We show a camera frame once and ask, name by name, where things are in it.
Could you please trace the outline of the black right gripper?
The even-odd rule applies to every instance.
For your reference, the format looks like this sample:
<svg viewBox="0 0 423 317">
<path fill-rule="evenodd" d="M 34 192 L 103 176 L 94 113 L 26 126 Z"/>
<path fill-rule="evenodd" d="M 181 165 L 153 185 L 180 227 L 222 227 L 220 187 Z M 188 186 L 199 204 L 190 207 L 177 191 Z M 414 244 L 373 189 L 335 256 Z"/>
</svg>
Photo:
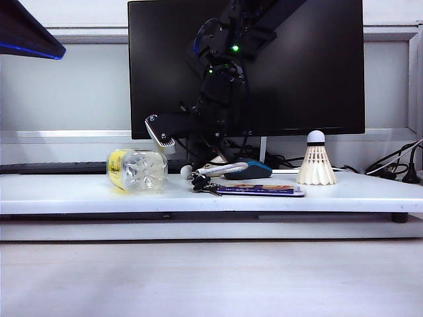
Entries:
<svg viewBox="0 0 423 317">
<path fill-rule="evenodd" d="M 190 139 L 192 167 L 202 168 L 210 159 L 217 158 L 221 162 L 231 162 L 232 156 L 223 139 L 231 119 L 231 103 L 198 98 L 192 107 L 192 114 L 194 127 L 190 135 L 197 137 Z"/>
</svg>

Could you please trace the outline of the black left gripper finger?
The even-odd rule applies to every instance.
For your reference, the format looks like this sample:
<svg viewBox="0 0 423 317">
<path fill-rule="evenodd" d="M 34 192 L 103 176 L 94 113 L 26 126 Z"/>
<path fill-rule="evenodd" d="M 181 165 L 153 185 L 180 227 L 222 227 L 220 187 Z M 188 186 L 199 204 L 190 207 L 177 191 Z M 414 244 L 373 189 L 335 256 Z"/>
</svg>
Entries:
<svg viewBox="0 0 423 317">
<path fill-rule="evenodd" d="M 65 47 L 19 1 L 1 2 L 1 53 L 62 59 Z"/>
</svg>

